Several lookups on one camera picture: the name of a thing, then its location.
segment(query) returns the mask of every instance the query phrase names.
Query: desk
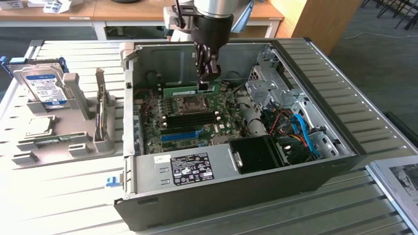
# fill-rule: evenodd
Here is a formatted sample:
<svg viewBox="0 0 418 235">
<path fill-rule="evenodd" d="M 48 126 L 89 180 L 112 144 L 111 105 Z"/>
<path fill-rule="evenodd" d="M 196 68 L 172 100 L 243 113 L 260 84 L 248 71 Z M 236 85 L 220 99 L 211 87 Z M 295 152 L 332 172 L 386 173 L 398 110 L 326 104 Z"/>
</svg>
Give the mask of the desk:
<svg viewBox="0 0 418 235">
<path fill-rule="evenodd" d="M 163 26 L 163 7 L 172 4 L 172 0 L 141 0 L 131 4 L 90 0 L 61 14 L 45 14 L 41 7 L 0 10 L 0 27 L 90 26 L 97 40 L 106 40 L 106 26 Z M 269 38 L 275 37 L 283 19 L 269 2 L 256 1 L 247 25 L 267 26 Z"/>
<path fill-rule="evenodd" d="M 42 7 L 0 10 L 0 27 L 90 26 L 96 1 L 86 1 L 60 14 L 46 14 Z"/>
<path fill-rule="evenodd" d="M 97 40 L 105 40 L 106 26 L 163 26 L 163 7 L 171 6 L 172 0 L 141 0 L 131 4 L 97 0 L 93 14 L 93 28 Z M 247 25 L 267 26 L 265 38 L 273 38 L 283 15 L 269 2 L 255 2 Z"/>
</svg>

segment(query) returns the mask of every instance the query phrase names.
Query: white box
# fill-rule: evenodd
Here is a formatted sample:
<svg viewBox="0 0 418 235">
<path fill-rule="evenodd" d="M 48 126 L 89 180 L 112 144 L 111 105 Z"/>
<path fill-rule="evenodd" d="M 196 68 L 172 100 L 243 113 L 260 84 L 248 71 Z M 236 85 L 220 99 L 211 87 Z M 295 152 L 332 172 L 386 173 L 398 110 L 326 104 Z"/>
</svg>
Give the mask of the white box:
<svg viewBox="0 0 418 235">
<path fill-rule="evenodd" d="M 21 0 L 0 0 L 0 10 L 24 8 Z"/>
<path fill-rule="evenodd" d="M 53 2 L 48 2 L 45 3 L 45 6 L 44 6 L 44 13 L 54 13 L 54 14 L 58 14 L 58 13 L 62 13 L 65 11 L 69 10 L 69 7 L 82 3 L 84 0 L 60 0 L 60 1 L 53 1 Z"/>
<path fill-rule="evenodd" d="M 54 0 L 28 0 L 28 7 L 44 7 L 45 3 L 53 1 Z"/>
</svg>

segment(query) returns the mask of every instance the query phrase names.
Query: blue pcie slot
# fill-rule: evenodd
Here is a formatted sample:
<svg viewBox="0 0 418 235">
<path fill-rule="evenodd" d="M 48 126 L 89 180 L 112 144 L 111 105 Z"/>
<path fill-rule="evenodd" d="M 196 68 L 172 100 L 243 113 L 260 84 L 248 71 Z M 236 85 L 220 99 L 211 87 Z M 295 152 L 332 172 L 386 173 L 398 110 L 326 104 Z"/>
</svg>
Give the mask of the blue pcie slot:
<svg viewBox="0 0 418 235">
<path fill-rule="evenodd" d="M 175 134 L 169 136 L 161 136 L 161 141 L 176 141 L 183 139 L 196 139 L 199 138 L 200 132 L 203 132 L 204 128 L 200 131 L 193 131 L 188 133 Z"/>
</svg>

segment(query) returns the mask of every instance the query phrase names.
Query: table leg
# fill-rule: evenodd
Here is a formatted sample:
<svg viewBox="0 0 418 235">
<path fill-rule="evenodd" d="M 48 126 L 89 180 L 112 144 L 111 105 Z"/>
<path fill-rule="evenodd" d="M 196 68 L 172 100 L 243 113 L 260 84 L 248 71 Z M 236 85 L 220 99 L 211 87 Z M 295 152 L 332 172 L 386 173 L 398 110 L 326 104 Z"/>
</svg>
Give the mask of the table leg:
<svg viewBox="0 0 418 235">
<path fill-rule="evenodd" d="M 96 32 L 96 37 L 98 41 L 105 41 L 106 40 L 106 35 L 105 35 L 105 23 L 104 21 L 93 21 L 90 22 L 92 28 Z"/>
<path fill-rule="evenodd" d="M 264 38 L 275 38 L 276 30 L 279 28 L 280 21 L 271 21 L 267 27 Z"/>
</svg>

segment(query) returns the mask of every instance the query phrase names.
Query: robotic arm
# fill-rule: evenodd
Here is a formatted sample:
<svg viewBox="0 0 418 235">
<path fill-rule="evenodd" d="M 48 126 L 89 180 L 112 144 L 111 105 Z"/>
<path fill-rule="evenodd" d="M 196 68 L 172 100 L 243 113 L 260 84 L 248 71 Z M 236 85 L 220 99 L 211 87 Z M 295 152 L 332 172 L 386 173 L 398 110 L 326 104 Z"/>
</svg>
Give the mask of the robotic arm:
<svg viewBox="0 0 418 235">
<path fill-rule="evenodd" d="M 164 7 L 165 27 L 189 33 L 195 42 L 199 90 L 207 90 L 220 76 L 219 49 L 228 42 L 231 30 L 243 30 L 252 7 L 253 0 L 196 0 L 193 5 L 180 5 L 176 0 L 176 5 Z"/>
</svg>

